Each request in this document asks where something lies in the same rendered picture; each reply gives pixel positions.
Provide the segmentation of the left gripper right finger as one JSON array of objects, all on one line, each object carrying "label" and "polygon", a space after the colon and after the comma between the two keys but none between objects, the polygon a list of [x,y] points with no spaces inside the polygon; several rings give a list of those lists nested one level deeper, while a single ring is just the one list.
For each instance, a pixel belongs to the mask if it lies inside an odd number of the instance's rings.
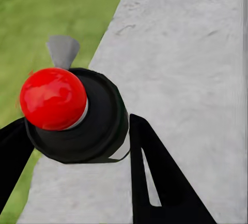
[{"label": "left gripper right finger", "polygon": [[[149,122],[129,120],[133,224],[216,224]],[[150,204],[142,149],[162,206]]]}]

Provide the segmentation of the insectifuge atomizer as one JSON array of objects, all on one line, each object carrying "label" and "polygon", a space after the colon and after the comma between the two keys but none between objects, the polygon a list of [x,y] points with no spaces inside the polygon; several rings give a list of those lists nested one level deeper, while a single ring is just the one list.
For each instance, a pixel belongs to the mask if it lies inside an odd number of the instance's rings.
[{"label": "insectifuge atomizer", "polygon": [[129,115],[118,87],[104,74],[70,68],[81,49],[66,35],[48,37],[55,68],[32,74],[20,92],[34,147],[63,164],[116,163],[130,153]]}]

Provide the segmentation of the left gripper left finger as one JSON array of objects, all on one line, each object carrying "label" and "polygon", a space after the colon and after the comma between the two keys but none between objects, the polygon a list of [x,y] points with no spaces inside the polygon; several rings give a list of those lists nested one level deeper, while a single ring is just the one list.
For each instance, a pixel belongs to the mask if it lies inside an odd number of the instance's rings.
[{"label": "left gripper left finger", "polygon": [[33,150],[25,118],[0,129],[0,214]]}]

